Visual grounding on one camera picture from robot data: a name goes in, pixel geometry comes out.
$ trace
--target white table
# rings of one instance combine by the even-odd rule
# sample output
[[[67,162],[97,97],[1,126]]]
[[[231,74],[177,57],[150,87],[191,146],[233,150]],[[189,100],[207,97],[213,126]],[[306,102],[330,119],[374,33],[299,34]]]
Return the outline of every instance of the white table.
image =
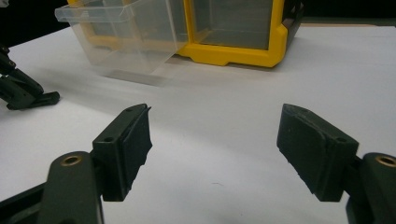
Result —
[[[359,156],[396,155],[394,27],[302,27],[274,69],[173,57],[132,81],[91,66],[70,28],[9,55],[62,100],[25,111],[0,102],[0,201],[46,181],[64,153],[91,151],[141,103],[152,106],[153,148],[125,202],[104,203],[106,223],[347,223],[347,195],[320,203],[276,147],[284,103],[354,137]]]

